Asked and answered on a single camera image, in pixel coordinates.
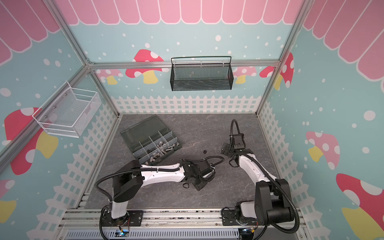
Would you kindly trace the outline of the dark green compartment organizer box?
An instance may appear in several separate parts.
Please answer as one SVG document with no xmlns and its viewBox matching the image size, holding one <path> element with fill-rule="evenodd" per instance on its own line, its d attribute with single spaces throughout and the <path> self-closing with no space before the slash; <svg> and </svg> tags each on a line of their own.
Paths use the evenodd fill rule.
<svg viewBox="0 0 384 240">
<path fill-rule="evenodd" d="M 120 132 L 136 160 L 154 166 L 182 148 L 173 131 L 156 115 Z"/>
</svg>

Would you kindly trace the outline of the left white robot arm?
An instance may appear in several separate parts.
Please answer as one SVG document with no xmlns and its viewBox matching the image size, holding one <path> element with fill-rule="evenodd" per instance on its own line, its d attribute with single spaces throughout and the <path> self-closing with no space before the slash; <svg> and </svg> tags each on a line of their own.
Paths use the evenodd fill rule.
<svg viewBox="0 0 384 240">
<path fill-rule="evenodd" d="M 216 174 L 215 164 L 206 159 L 200 161 L 182 160 L 167 166 L 141 165 L 135 160 L 117 172 L 100 178 L 94 187 L 107 196 L 107 213 L 112 220 L 128 216 L 128 202 L 145 186 L 174 182 L 193 185 L 197 191 L 204 188 Z"/>
</svg>

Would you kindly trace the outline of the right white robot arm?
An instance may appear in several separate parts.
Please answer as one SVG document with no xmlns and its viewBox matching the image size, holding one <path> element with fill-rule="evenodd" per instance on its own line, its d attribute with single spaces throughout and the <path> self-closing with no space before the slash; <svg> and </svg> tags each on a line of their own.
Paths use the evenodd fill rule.
<svg viewBox="0 0 384 240">
<path fill-rule="evenodd" d="M 234 168 L 243 169 L 255 184 L 255 199 L 238 202 L 232 216 L 239 225 L 263 226 L 256 237 L 259 239 L 268 226 L 285 234 L 294 234 L 300 228 L 300 216 L 295 207 L 288 182 L 270 174 L 246 149 L 243 134 L 231 134 L 230 143 L 223 145 L 222 152 L 230 159 Z"/>
</svg>

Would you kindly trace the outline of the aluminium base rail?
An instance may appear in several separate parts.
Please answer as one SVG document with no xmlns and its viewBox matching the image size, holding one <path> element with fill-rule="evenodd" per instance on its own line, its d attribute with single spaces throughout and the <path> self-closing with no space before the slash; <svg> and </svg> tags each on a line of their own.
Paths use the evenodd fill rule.
<svg viewBox="0 0 384 240">
<path fill-rule="evenodd" d="M 60 228 L 91 228 L 99 226 L 100 209 L 67 210 Z M 141 229 L 224 228 L 220 208 L 143 209 Z"/>
</svg>

